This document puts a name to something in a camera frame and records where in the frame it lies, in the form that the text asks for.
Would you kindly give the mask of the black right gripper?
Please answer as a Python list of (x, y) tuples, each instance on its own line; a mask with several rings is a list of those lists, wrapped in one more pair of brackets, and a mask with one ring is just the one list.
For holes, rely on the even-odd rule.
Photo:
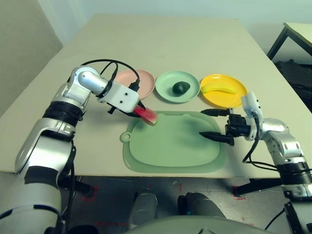
[(229, 116), (225, 125), (226, 135), (218, 132), (199, 132), (201, 136), (207, 139), (234, 146), (234, 137), (248, 137), (250, 135), (251, 127), (246, 123), (246, 119), (241, 115), (233, 114), (231, 109), (206, 109), (201, 113), (211, 117)]

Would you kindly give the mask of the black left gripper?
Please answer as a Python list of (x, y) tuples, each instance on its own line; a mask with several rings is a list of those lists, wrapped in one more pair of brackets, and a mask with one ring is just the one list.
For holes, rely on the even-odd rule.
[[(108, 103), (108, 105), (111, 106), (111, 108), (108, 110), (108, 113), (112, 115), (112, 114), (114, 113), (114, 111), (116, 110), (116, 107), (113, 106), (113, 105), (111, 105), (111, 104), (109, 104), (109, 103)], [(146, 109), (145, 106), (144, 106), (144, 104), (143, 104), (141, 101), (139, 101), (139, 102), (137, 103), (137, 105), (138, 105), (140, 108), (144, 109), (144, 110)], [(127, 112), (124, 112), (124, 111), (122, 111), (122, 110), (119, 110), (119, 111), (122, 112), (123, 114), (129, 116), (129, 117), (140, 118), (140, 116), (139, 116), (138, 114), (136, 114), (135, 112), (127, 113)]]

